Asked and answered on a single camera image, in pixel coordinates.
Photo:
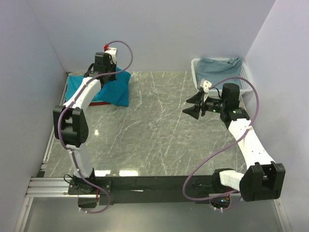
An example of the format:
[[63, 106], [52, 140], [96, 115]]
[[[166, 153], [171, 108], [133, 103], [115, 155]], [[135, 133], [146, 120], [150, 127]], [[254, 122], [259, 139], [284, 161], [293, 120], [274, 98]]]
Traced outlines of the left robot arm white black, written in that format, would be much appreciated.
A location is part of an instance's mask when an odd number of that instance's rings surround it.
[[83, 174], [85, 177], [79, 184], [80, 190], [85, 194], [93, 193], [97, 183], [90, 178], [94, 171], [85, 146], [89, 128], [84, 112], [102, 87], [116, 79], [114, 74], [110, 74], [116, 72], [116, 64], [116, 48], [97, 52], [94, 63], [82, 76], [82, 82], [73, 96], [63, 106], [56, 106], [53, 109], [55, 137], [70, 155], [74, 176], [80, 178], [80, 174]]

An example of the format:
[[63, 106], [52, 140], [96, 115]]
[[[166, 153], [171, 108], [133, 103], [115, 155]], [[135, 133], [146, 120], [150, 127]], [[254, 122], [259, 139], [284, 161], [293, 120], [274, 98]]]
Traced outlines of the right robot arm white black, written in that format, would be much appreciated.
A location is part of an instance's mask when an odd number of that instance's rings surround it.
[[216, 170], [211, 177], [211, 188], [220, 196], [239, 192], [247, 202], [278, 199], [285, 167], [274, 161], [258, 139], [248, 113], [239, 105], [239, 86], [225, 83], [217, 99], [209, 96], [211, 88], [211, 82], [202, 80], [198, 93], [187, 100], [193, 106], [183, 112], [195, 119], [206, 112], [219, 113], [227, 130], [235, 138], [247, 167], [244, 174], [233, 169]]

